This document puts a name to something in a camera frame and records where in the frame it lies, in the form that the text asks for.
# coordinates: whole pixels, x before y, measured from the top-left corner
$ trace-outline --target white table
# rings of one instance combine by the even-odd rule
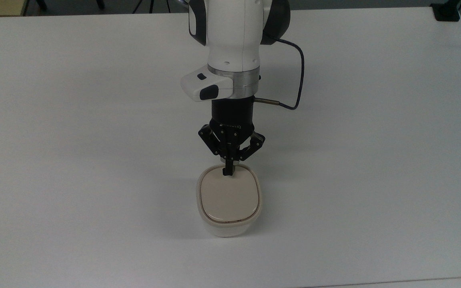
[[[295,11],[299,110],[257,104],[264,207],[212,237],[207,50],[187,15],[0,18],[0,288],[294,288],[461,277],[461,22],[430,8]],[[258,97],[295,100],[261,49]]]

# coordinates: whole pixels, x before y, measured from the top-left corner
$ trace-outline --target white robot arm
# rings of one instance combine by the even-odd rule
[[[207,65],[181,80],[196,102],[253,96],[259,88],[259,46],[289,26],[287,0],[191,0],[190,34],[209,46]]]
[[[199,136],[220,155],[223,175],[262,147],[252,114],[259,89],[259,46],[273,44],[289,26],[287,0],[190,0],[190,34],[209,46],[207,65],[186,75],[181,87],[194,101],[212,101],[212,120]],[[250,145],[240,149],[250,138]]]

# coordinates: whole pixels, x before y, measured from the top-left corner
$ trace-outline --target container lid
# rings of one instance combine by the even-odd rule
[[[200,184],[203,211],[217,222],[245,220],[259,207],[259,190],[252,173],[236,166],[233,176],[224,176],[221,168],[207,172]]]

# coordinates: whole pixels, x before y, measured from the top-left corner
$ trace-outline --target black button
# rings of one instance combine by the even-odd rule
[[[200,91],[200,100],[216,99],[218,97],[218,86],[211,85]]]

